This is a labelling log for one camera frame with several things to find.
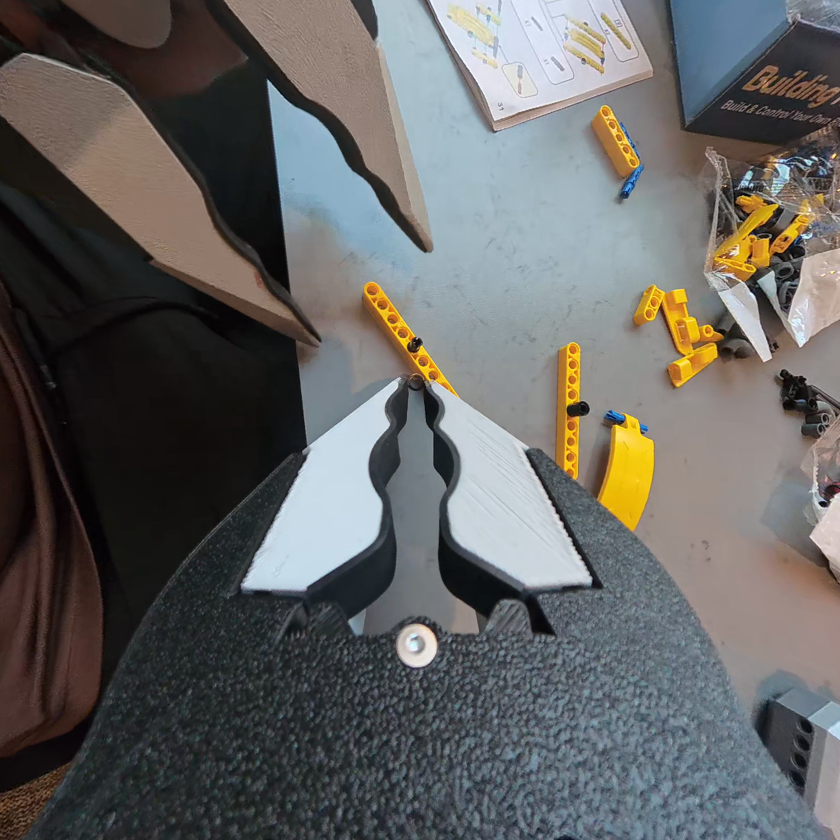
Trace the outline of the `blue cardboard kit box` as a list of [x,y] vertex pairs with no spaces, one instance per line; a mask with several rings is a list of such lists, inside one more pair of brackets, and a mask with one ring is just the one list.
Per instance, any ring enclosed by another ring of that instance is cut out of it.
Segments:
[[838,124],[838,1],[670,1],[682,127],[783,145]]

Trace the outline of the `grey robot hub block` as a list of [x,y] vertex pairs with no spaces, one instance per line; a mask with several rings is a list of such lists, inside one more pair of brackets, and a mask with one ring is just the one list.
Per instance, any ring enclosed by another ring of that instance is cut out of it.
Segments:
[[839,705],[793,688],[767,708],[764,743],[815,819],[839,837]]

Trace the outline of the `yellow curved panel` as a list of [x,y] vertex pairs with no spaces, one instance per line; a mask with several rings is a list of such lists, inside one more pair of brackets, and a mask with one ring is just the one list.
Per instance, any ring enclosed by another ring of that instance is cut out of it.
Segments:
[[655,472],[655,443],[628,421],[613,425],[610,453],[597,500],[635,531],[648,502]]

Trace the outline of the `yellow slanted brick piece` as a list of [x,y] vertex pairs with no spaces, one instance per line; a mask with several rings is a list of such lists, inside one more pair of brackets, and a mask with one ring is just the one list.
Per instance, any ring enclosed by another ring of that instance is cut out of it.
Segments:
[[682,387],[717,358],[718,347],[715,343],[703,344],[688,354],[680,356],[667,368],[672,386]]

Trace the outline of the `white instruction booklet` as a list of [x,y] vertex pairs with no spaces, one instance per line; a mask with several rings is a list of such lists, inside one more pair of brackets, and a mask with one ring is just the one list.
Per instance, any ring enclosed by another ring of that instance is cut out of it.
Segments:
[[619,1],[427,1],[499,132],[653,76]]

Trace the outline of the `long yellow holed beam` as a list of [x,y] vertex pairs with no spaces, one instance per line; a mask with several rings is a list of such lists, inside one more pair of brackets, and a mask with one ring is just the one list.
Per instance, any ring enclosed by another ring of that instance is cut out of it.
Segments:
[[565,407],[581,401],[581,347],[570,342],[558,352],[555,461],[571,478],[579,475],[581,418],[568,417]]
[[419,335],[408,326],[390,298],[377,283],[368,281],[364,284],[363,300],[366,310],[384,332],[410,374],[420,374],[426,382],[437,383],[448,392],[456,395],[455,388],[434,362],[424,343],[417,353],[408,353],[406,342],[412,336]]

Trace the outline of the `person's torso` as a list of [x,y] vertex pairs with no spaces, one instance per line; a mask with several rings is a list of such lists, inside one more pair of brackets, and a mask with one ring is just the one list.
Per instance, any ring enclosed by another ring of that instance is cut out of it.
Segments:
[[12,302],[1,304],[1,755],[62,736],[99,696],[97,564]]

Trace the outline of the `loose black connector pieces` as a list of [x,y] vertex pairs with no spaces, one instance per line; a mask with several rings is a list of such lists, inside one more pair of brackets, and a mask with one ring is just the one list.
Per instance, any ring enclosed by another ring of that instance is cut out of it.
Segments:
[[839,417],[839,401],[809,383],[803,375],[782,370],[776,379],[783,409],[803,417],[801,434],[813,439],[822,437]]

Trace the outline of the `clear bag black parts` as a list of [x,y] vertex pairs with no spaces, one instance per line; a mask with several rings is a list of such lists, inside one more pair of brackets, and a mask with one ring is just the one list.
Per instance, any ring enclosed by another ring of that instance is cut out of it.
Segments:
[[805,455],[802,469],[811,480],[805,518],[810,540],[839,581],[839,419],[833,421]]

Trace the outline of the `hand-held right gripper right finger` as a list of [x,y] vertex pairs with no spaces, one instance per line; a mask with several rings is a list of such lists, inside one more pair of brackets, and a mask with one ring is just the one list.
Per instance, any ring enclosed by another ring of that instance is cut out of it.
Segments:
[[502,603],[531,634],[553,634],[539,595],[589,589],[593,576],[529,458],[529,447],[438,383],[425,387],[439,505],[438,568],[490,628]]

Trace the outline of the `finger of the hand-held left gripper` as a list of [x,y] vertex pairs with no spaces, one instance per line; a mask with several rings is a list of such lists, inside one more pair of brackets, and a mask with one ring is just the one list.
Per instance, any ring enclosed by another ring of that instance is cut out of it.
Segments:
[[349,168],[430,253],[424,193],[373,3],[224,1],[224,27],[286,100],[330,131]]
[[1,112],[154,266],[319,347],[306,313],[234,235],[201,176],[118,84],[23,53],[2,65]]

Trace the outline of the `grey desk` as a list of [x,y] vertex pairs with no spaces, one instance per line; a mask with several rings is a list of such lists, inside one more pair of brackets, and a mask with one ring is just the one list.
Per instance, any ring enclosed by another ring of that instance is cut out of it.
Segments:
[[[603,412],[649,424],[652,493],[629,541],[691,610],[649,628],[636,597],[625,617],[616,595],[566,592],[564,610],[604,601],[604,615],[573,616],[556,637],[443,632],[430,666],[406,667],[392,630],[404,616],[476,625],[438,572],[445,484],[411,394],[388,486],[395,579],[366,619],[382,633],[315,637],[325,675],[297,651],[280,680],[290,743],[269,746],[290,802],[315,837],[352,816],[361,837],[821,838],[748,721],[792,688],[838,698],[838,583],[803,517],[809,440],[781,409],[776,365],[717,361],[674,389],[666,327],[631,321],[657,280],[684,285],[702,317],[721,309],[701,271],[705,138],[679,129],[666,3],[629,4],[655,74],[607,97],[646,153],[624,205],[589,127],[596,101],[493,133],[425,2],[376,8],[434,250],[397,229],[318,120],[270,90],[291,290],[322,335],[299,352],[309,437],[399,373],[364,311],[365,280],[383,284],[469,406],[549,454],[556,354],[577,341],[592,416],[582,490],[562,489],[602,549],[613,518],[592,517],[591,491],[607,461]],[[623,617],[618,641],[642,671],[592,680],[613,650],[602,629]]]

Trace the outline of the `short thick yellow beam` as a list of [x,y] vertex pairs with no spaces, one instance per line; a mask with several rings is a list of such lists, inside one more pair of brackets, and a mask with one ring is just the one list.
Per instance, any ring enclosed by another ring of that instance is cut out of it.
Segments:
[[640,158],[633,155],[620,129],[619,121],[614,111],[609,106],[603,105],[591,121],[591,127],[616,173],[626,178],[642,163]]

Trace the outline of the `dark grey connector pieces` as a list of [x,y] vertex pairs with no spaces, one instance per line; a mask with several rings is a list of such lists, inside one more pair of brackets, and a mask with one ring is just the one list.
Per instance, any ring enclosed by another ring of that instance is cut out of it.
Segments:
[[717,341],[718,354],[724,361],[745,360],[758,356],[752,342],[736,319],[726,308],[714,324],[716,333],[722,338]]

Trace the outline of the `clear bag yellow connectors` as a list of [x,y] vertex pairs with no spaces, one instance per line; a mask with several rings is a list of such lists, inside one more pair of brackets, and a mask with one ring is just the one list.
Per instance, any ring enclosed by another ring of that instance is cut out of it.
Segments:
[[839,320],[838,121],[751,161],[706,150],[704,273],[736,337],[729,354],[769,361],[765,300],[798,347]]

